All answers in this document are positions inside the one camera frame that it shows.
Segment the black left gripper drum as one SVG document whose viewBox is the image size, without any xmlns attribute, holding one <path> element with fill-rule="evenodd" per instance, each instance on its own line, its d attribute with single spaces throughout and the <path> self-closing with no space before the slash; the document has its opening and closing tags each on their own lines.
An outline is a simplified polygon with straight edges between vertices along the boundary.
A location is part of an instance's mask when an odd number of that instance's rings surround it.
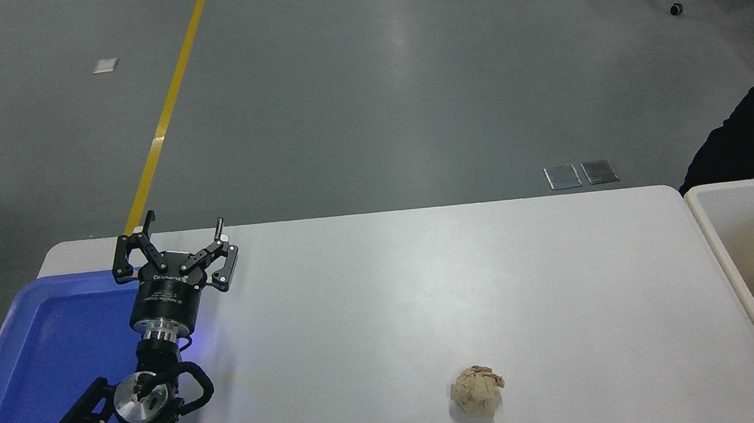
<svg viewBox="0 0 754 423">
<path fill-rule="evenodd" d="M 186 328 L 194 328 L 200 298 L 206 284 L 205 271 L 195 268 L 189 272 L 179 270 L 190 254 L 163 253 L 165 273 L 159 273 L 153 263 L 145 263 L 138 272 L 139 287 L 129 320 L 130 328 L 137 333 L 145 321 L 164 319 Z"/>
</svg>

